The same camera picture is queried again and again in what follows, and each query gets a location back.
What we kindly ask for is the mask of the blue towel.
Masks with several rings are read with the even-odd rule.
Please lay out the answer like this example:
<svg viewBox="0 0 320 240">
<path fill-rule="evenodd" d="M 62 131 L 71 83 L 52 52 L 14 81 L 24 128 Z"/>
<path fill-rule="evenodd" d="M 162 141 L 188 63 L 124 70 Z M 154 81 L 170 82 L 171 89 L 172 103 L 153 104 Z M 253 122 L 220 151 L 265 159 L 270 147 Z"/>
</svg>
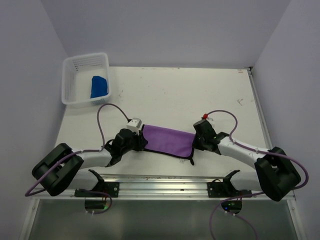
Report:
<svg viewBox="0 0 320 240">
<path fill-rule="evenodd" d="M 90 98 L 104 97 L 109 94 L 109 85 L 107 80 L 101 76 L 93 76 L 91 79 Z"/>
</svg>

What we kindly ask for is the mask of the purple towel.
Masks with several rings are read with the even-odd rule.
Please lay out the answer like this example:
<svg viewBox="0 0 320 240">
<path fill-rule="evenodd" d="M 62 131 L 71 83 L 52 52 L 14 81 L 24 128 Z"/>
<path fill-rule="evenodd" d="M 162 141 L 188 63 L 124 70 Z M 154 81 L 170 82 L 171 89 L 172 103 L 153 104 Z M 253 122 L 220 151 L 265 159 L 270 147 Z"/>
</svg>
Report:
<svg viewBox="0 0 320 240">
<path fill-rule="evenodd" d="M 195 165 L 193 156 L 194 133 L 144 124 L 142 135 L 147 141 L 144 151 L 189 160 Z"/>
</svg>

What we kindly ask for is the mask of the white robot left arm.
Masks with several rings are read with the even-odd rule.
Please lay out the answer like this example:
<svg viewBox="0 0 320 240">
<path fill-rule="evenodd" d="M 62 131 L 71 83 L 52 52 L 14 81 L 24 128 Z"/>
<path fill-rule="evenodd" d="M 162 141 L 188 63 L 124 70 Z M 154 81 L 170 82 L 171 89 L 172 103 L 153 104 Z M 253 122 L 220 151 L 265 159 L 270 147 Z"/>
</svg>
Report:
<svg viewBox="0 0 320 240">
<path fill-rule="evenodd" d="M 32 169 L 36 179 L 32 189 L 40 184 L 52 197 L 68 188 L 85 189 L 92 196 L 99 196 L 104 184 L 90 168 L 114 166 L 126 153 L 143 151 L 147 144 L 141 130 L 136 133 L 127 128 L 121 129 L 102 149 L 75 150 L 60 143 Z"/>
</svg>

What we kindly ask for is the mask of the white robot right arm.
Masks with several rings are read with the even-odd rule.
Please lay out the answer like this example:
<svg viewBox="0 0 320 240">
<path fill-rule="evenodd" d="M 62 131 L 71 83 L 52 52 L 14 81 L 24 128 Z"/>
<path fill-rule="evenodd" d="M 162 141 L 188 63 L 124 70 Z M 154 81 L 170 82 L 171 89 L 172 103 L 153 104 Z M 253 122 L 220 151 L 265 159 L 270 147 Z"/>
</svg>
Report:
<svg viewBox="0 0 320 240">
<path fill-rule="evenodd" d="M 222 181 L 208 183 L 209 196 L 248 198 L 253 191 L 258 191 L 278 202 L 301 182 L 300 174 L 281 148 L 254 149 L 251 145 L 231 140 L 225 132 L 216 133 L 207 119 L 196 122 L 193 127 L 194 149 L 233 158 L 254 170 L 242 172 L 237 169 Z"/>
</svg>

